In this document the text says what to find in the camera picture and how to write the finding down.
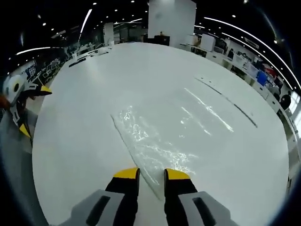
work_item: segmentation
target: black ceiling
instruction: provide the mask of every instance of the black ceiling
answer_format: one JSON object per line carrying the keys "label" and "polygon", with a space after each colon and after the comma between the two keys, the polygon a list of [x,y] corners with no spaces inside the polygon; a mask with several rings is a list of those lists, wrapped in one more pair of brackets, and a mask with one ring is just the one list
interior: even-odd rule
{"label": "black ceiling", "polygon": [[[284,65],[270,51],[258,41],[248,37],[246,34],[218,22],[205,20],[211,17],[240,27],[255,35],[270,47],[272,47],[293,69],[298,78],[301,78],[297,62],[301,59],[297,33],[298,14],[295,13],[297,3],[291,0],[277,4],[276,1],[249,0],[194,0],[197,3],[196,24],[202,24],[206,29],[211,29],[219,35],[221,32],[228,33],[236,38],[245,36],[260,46],[259,51],[266,51],[265,56],[269,58],[278,68],[283,68],[283,74],[288,78],[292,86],[296,86],[292,75]],[[6,1],[2,5],[2,38],[6,64],[22,64],[26,58],[36,57],[40,52],[33,51],[20,56],[15,56],[19,51],[46,47],[65,46],[72,36],[79,36],[82,23],[89,9],[93,9],[87,20],[84,32],[90,32],[101,27],[101,21],[121,22],[143,18],[147,25],[148,0],[45,0],[45,1]],[[62,37],[52,39],[51,36],[57,32],[66,30]],[[284,39],[281,44],[275,44],[274,40]]]}

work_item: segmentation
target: white cabinet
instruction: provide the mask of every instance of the white cabinet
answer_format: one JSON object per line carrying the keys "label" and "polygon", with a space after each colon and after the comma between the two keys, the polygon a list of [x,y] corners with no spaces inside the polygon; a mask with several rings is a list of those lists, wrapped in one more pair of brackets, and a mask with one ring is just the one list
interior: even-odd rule
{"label": "white cabinet", "polygon": [[261,84],[259,84],[257,81],[254,82],[252,85],[254,90],[256,90],[265,100],[268,98],[269,90],[266,87],[263,87]]}
{"label": "white cabinet", "polygon": [[273,108],[274,112],[278,112],[280,109],[280,103],[276,100],[276,98],[270,93],[266,99],[268,104]]}
{"label": "white cabinet", "polygon": [[207,52],[206,59],[211,60],[219,65],[222,65],[223,57],[220,53]]}
{"label": "white cabinet", "polygon": [[203,34],[200,48],[212,52],[214,46],[215,46],[215,38],[208,34]]}

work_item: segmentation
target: wall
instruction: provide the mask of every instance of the wall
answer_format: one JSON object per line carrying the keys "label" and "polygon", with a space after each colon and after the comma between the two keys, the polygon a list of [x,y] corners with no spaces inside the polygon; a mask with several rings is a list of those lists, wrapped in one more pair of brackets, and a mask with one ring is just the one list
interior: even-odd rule
{"label": "wall", "polygon": [[283,86],[281,88],[281,94],[280,94],[280,96],[282,97],[283,95],[288,94],[288,91],[292,92],[292,90],[287,86],[287,84],[285,83],[285,81],[283,81],[283,79],[280,76],[278,78],[281,80],[281,82],[283,84]]}
{"label": "wall", "polygon": [[13,75],[16,75],[16,74],[21,74],[21,73],[25,72],[25,70],[27,68],[29,68],[29,67],[31,67],[33,65],[35,65],[35,61],[34,60],[32,60],[32,61],[30,61],[30,62],[28,62],[28,63],[26,63],[26,64],[24,64],[24,65],[22,65],[20,67],[18,67],[12,73],[10,73],[10,75],[13,76]]}
{"label": "wall", "polygon": [[228,52],[233,49],[235,53],[237,53],[238,51],[242,52],[242,53],[246,53],[246,55],[251,58],[251,60],[253,61],[255,59],[255,57],[259,58],[257,54],[247,50],[246,48],[244,48],[242,45],[232,41],[232,40],[229,40],[229,39],[226,39],[225,40],[227,45],[228,45]]}
{"label": "wall", "polygon": [[196,3],[191,0],[150,0],[148,37],[170,36],[170,46],[179,48],[193,34]]}
{"label": "wall", "polygon": [[137,25],[136,27],[130,28],[130,37],[131,39],[136,39],[137,41],[142,40],[142,35],[147,33],[147,29],[141,27],[141,25]]}
{"label": "wall", "polygon": [[194,24],[196,21],[196,3],[191,0],[176,0],[176,19],[177,26],[175,31],[175,44],[177,48],[180,43],[185,43],[187,35],[194,33]]}
{"label": "wall", "polygon": [[109,45],[111,41],[114,41],[113,23],[107,23],[104,25],[103,40],[105,45]]}

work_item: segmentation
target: fluorescent light strip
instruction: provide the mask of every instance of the fluorescent light strip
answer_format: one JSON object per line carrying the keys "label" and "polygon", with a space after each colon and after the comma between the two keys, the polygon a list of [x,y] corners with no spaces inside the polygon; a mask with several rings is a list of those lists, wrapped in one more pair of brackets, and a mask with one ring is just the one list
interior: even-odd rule
{"label": "fluorescent light strip", "polygon": [[92,12],[92,9],[89,9],[89,11],[88,11],[88,13],[87,13],[87,15],[86,15],[86,18],[85,18],[85,20],[84,20],[83,26],[81,27],[80,33],[83,32],[84,26],[85,26],[85,24],[86,24],[86,22],[87,22],[87,20],[88,20],[88,17],[89,17],[89,15],[90,15],[91,12]]}
{"label": "fluorescent light strip", "polygon": [[136,20],[132,20],[130,23],[132,23],[132,22],[136,22],[136,21],[139,21],[139,20],[142,20],[142,18],[140,18],[140,19],[136,19]]}
{"label": "fluorescent light strip", "polygon": [[283,59],[282,59],[282,58],[281,58],[274,50],[272,50],[271,47],[269,47],[269,46],[268,46],[267,44],[265,44],[263,41],[261,41],[260,39],[258,39],[258,38],[255,37],[254,35],[250,34],[249,32],[246,32],[245,30],[243,30],[243,29],[241,29],[241,28],[239,28],[239,27],[236,27],[236,26],[234,26],[234,25],[231,25],[231,24],[229,24],[229,23],[226,23],[226,22],[223,22],[223,21],[220,21],[220,20],[216,20],[216,19],[212,19],[212,18],[209,18],[209,17],[204,17],[204,19],[207,19],[207,20],[213,20],[213,21],[216,21],[216,22],[219,22],[219,23],[222,23],[222,24],[229,25],[229,26],[231,26],[231,27],[234,27],[234,28],[236,28],[236,29],[238,29],[238,30],[240,30],[240,31],[242,31],[242,32],[244,32],[244,33],[250,35],[250,36],[253,37],[254,39],[258,40],[262,45],[264,45],[264,46],[267,47],[269,50],[271,50],[272,53],[274,53],[274,54],[278,57],[279,60],[281,60],[281,62],[287,67],[287,69],[289,70],[289,72],[290,72],[290,73],[292,74],[292,76],[295,78],[295,80],[296,80],[296,82],[297,82],[299,88],[301,89],[301,85],[300,85],[299,81],[297,80],[296,76],[294,75],[294,73],[292,72],[292,70],[290,69],[290,67],[284,62],[284,60],[283,60]]}
{"label": "fluorescent light strip", "polygon": [[261,54],[260,52],[258,52],[256,49],[254,49],[252,46],[249,46],[248,44],[246,44],[246,43],[244,43],[243,41],[241,41],[241,40],[239,40],[239,39],[237,39],[237,38],[234,38],[233,36],[231,36],[231,35],[228,35],[228,34],[226,34],[226,33],[223,33],[222,32],[222,34],[224,34],[224,35],[227,35],[227,36],[229,36],[230,38],[233,38],[233,39],[235,39],[235,40],[237,40],[237,41],[239,41],[239,42],[241,42],[241,43],[243,43],[244,45],[246,45],[246,46],[248,46],[249,48],[251,48],[252,50],[254,50],[256,53],[258,53],[258,54],[260,54],[261,55],[261,57],[263,57],[264,59],[266,59],[273,67],[275,67],[275,69],[281,74],[281,76],[284,78],[284,80],[286,81],[286,83],[289,85],[289,87],[291,88],[291,89],[293,89],[292,88],[292,86],[291,86],[291,84],[288,82],[288,80],[284,77],[284,75],[280,72],[280,70],[269,60],[269,59],[267,59],[263,54]]}
{"label": "fluorescent light strip", "polygon": [[30,52],[30,51],[34,51],[34,50],[39,50],[39,49],[46,49],[46,48],[51,48],[51,47],[31,48],[31,49],[28,49],[28,50],[18,52],[16,55],[20,55],[22,53],[26,53],[26,52]]}
{"label": "fluorescent light strip", "polygon": [[194,25],[195,27],[199,27],[199,28],[205,28],[205,27],[202,27],[202,26],[198,26],[198,25]]}

